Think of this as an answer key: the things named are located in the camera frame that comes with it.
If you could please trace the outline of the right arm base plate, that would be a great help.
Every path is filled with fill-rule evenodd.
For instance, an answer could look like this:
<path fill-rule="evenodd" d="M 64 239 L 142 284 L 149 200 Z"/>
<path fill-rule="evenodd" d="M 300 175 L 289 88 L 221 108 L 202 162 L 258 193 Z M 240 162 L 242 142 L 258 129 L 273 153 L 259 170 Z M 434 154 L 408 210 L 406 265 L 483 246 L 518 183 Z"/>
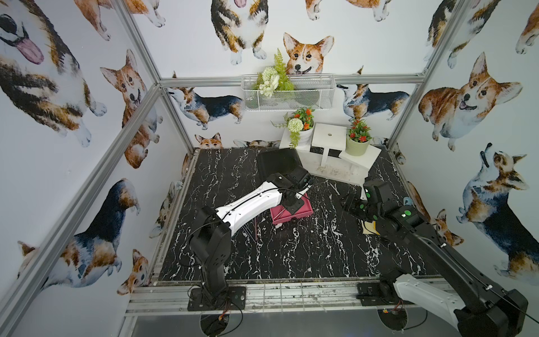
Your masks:
<path fill-rule="evenodd" d="M 396 306 L 400 302 L 394 286 L 387 281 L 360 282 L 357 284 L 358 299 L 363 306 Z"/>

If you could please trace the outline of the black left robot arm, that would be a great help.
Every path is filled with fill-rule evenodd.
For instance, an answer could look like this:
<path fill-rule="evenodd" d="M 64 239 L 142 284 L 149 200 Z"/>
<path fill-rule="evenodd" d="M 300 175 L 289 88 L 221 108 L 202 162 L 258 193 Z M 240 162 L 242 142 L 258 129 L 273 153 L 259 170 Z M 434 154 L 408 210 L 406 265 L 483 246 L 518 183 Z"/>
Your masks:
<path fill-rule="evenodd" d="M 245 224 L 265 211 L 282 205 L 296 213 L 303 205 L 303 195 L 312 187 L 313 177 L 302 166 L 288 174 L 274 173 L 253 192 L 235 202 L 213 209 L 203 207 L 195 219 L 188 244 L 202 273 L 202 285 L 190 295 L 189 311 L 242 310 L 246 294 L 242 286 L 230 287 L 224 264 L 231 256 L 232 238 Z"/>

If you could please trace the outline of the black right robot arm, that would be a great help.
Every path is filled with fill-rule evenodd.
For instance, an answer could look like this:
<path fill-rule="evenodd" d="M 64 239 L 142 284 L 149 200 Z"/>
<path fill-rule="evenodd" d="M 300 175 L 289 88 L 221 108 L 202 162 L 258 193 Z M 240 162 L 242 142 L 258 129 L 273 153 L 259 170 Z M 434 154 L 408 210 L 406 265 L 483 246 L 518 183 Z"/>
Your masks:
<path fill-rule="evenodd" d="M 410 274 L 392 284 L 397 296 L 444 320 L 462 336 L 517 336 L 522 332 L 529 302 L 517 290 L 504 290 L 443 241 L 412 205 L 401 205 L 384 181 L 363 184 L 359 194 L 341 199 L 355 218 L 373 223 L 376 234 L 417 251 L 449 283 L 444 292 Z"/>

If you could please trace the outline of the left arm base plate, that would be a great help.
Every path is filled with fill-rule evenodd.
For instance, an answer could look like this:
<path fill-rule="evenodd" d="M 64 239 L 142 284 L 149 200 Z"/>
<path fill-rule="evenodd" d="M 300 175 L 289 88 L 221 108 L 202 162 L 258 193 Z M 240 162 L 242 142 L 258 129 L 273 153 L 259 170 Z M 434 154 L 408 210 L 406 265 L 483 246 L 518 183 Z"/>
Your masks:
<path fill-rule="evenodd" d="M 188 311 L 244 310 L 246 287 L 230 286 L 217 296 L 210 296 L 202 288 L 193 288 L 189 293 Z"/>

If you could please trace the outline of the black drawer cabinet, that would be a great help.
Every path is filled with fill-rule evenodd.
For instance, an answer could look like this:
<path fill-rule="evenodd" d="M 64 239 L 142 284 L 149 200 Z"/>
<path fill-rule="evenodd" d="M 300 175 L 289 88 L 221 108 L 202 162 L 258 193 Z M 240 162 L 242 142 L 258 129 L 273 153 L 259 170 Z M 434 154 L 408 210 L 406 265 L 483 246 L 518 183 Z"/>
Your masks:
<path fill-rule="evenodd" d="M 266 181 L 272 174 L 284 176 L 303 166 L 297 150 L 292 148 L 261 152 L 256 161 L 260 182 Z"/>

